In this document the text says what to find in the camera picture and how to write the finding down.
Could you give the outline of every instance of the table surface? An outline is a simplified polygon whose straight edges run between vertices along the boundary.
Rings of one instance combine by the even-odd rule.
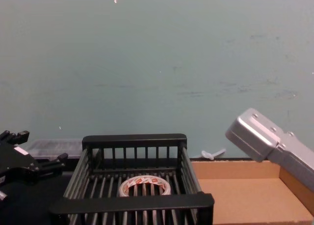
[[[63,195],[70,178],[70,175],[63,175],[35,185],[17,182],[4,185],[1,190],[9,198],[0,202],[0,224],[50,225],[48,209]]]

